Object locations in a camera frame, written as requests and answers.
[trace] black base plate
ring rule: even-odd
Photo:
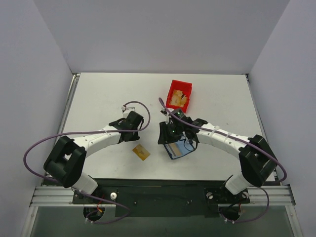
[[[217,204],[231,204],[242,199],[241,195],[232,195],[221,188],[224,181],[190,180],[131,180],[131,179],[95,179],[99,184],[94,194],[110,199],[111,193],[117,193],[116,202],[131,209],[132,217],[183,217],[204,215],[218,217]],[[212,192],[213,199],[206,194]],[[74,195],[73,204],[97,203],[98,201],[82,195]],[[126,210],[116,207],[116,216],[122,216]]]

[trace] white arm segment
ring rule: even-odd
[[[209,144],[209,145],[212,145],[218,149],[221,149],[224,152],[227,152],[227,153],[233,155],[237,159],[239,159],[239,152],[240,152],[239,148],[245,147],[246,144],[239,142],[239,141],[236,141],[236,140],[229,138],[227,136],[223,136],[221,134],[215,133],[215,131],[219,131],[219,132],[222,132],[226,135],[237,137],[241,140],[249,142],[248,137],[239,136],[239,135],[233,134],[231,132],[222,130],[219,128],[219,126],[214,126],[210,123],[203,125],[202,128],[212,129],[213,132],[200,130],[199,133],[197,133],[197,138],[198,138],[199,142]]]
[[[203,131],[200,130],[199,133],[197,133],[197,138],[199,142],[212,145],[216,148],[219,148],[237,159],[239,159],[239,148],[245,147],[246,144],[236,141],[232,138],[229,138],[227,136],[223,136],[221,134],[215,133],[214,131],[220,131],[222,133],[225,133],[226,135],[230,135],[233,137],[237,137],[239,139],[242,139],[246,142],[249,142],[248,137],[245,136],[239,136],[236,134],[233,134],[231,132],[227,132],[225,130],[220,129],[218,126],[214,126],[210,123],[205,124],[202,126],[203,128],[212,129],[213,132]],[[240,171],[238,174],[233,175],[225,184],[225,187],[233,194],[238,194],[242,190],[249,187],[251,184],[244,178],[242,175],[242,172]]]
[[[115,127],[107,125],[101,130],[108,131],[117,129]],[[120,136],[121,134],[119,132],[91,134],[87,136],[76,137],[74,139],[74,142],[78,146],[85,148],[85,150],[87,151],[86,157],[88,157],[89,155],[107,146],[119,143]],[[81,190],[87,194],[92,194],[97,187],[97,182],[84,172],[81,173],[80,178],[73,185],[74,189]]]

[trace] white tabletop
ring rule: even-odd
[[[173,79],[193,84],[186,112],[193,120],[204,119],[239,135],[261,134],[245,76],[81,73],[65,132],[99,130],[121,118],[121,106],[131,100],[146,104],[152,116],[140,140],[94,153],[86,159],[84,172],[94,178],[226,180],[240,170],[235,157],[210,145],[199,144],[195,152],[175,160],[158,145],[159,122],[165,119],[158,97],[166,100]],[[145,109],[133,106],[146,123]],[[138,144],[151,153],[144,161],[132,151]]]

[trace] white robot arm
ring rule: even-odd
[[[143,122],[144,118],[130,107],[123,111],[123,118],[109,123],[95,134],[74,139],[63,136],[48,156],[44,169],[65,188],[73,187],[92,194],[98,184],[82,172],[85,158],[107,146],[138,140],[135,130]]]
[[[199,118],[193,121],[190,117],[185,116],[181,109],[172,111],[174,116],[169,116],[165,110],[162,110],[162,113],[169,119],[168,122],[164,121],[159,124],[158,144],[174,143],[185,135],[187,140],[212,145],[239,159],[241,172],[231,175],[223,184],[223,187],[232,195],[239,194],[251,185],[262,186],[276,167],[276,163],[247,145],[253,144],[275,157],[266,140],[260,135],[249,138],[224,131]]]

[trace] white wall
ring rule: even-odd
[[[32,0],[0,1],[0,32],[0,236],[16,237],[40,181],[23,153],[56,133],[72,75]],[[51,147],[31,153],[36,171]]]
[[[34,0],[73,72],[249,73],[289,0]]]
[[[291,0],[249,75],[268,140],[315,236],[316,1]]]

